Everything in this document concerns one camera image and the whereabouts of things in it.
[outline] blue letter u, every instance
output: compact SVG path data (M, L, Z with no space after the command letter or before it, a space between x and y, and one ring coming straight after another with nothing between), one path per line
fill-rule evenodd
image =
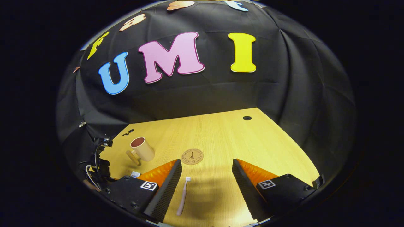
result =
M108 62L105 65L101 66L98 73L101 75L102 84L104 85L105 91L108 94L116 95L121 93L129 84L129 73L128 68L126 66L126 56L128 52L123 52L114 58L114 62L118 65L119 75L121 80L114 84L111 79L111 75L109 74L109 67L111 64Z

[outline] wooden table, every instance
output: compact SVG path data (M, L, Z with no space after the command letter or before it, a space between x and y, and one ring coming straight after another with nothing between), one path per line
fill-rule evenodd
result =
M129 130L134 131L123 136ZM156 156L136 166L126 155L130 142L145 137ZM145 173L175 159L188 149L200 149L204 159L196 165L182 164L182 175L165 216L176 227L239 227L256 222L231 171L234 158L249 162L278 176L290 173L312 185L318 171L304 151L258 108L128 125L101 153L110 161L111 177L137 171ZM187 197L177 216L185 177Z

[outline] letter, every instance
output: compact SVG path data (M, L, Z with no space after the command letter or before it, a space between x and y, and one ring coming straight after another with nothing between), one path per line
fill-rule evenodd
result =
M99 46L102 42L102 40L104 40L104 37L106 37L109 34L109 31L107 31L107 33L103 34L99 39L97 39L97 41L94 42L93 47L91 48L90 54L87 57L87 60L90 59L90 57L97 51L97 46Z
M189 7L193 4L195 4L194 1L175 1L175 2L168 4L167 10L172 11L172 10L176 10L179 8Z
M132 25L138 24L146 19L145 14L140 14L139 16L135 16L132 19L128 20L127 22L124 23L121 29L119 29L120 32L124 31L125 29L129 28Z
M255 37L245 33L230 33L229 38L234 41L234 63L230 66L233 72L255 72L257 67L253 64L252 44Z
M177 35L170 51L167 51L157 41L148 42L139 47L139 52L143 53L145 59L147 71L145 82L154 83L163 77L163 74L157 71L156 64L165 74L172 76L177 58L179 58L177 69L179 74L192 74L204 70L205 66L199 61L196 51L195 40L197 37L197 32L185 32Z
M248 9L241 7L243 4L235 1L224 1L228 6L235 8L237 10L241 10L244 12L248 12Z
M98 73L101 75L102 84L104 85L105 91L107 91L108 94L116 95L121 93L129 84L129 73L125 59L127 55L128 52L123 52L114 58L114 62L118 65L118 71L121 77L117 84L112 82L111 75L109 73L109 67L111 64L109 62L101 66L100 70L98 71Z

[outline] cork coaster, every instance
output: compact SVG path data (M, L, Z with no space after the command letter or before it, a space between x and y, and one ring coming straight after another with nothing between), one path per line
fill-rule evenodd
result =
M200 163L203 159L203 153L201 150L198 149L189 149L185 151L182 156L181 160L183 163L187 165L195 165Z

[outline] toothbrush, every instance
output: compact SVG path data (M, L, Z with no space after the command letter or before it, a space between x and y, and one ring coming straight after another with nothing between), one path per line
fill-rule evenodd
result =
M185 184L184 184L184 189L182 190L182 198L181 198L181 203L178 207L177 210L177 216L180 216L182 214L182 210L184 209L184 203L185 203L185 196L187 195L187 182L191 181L191 177L186 177L185 178Z

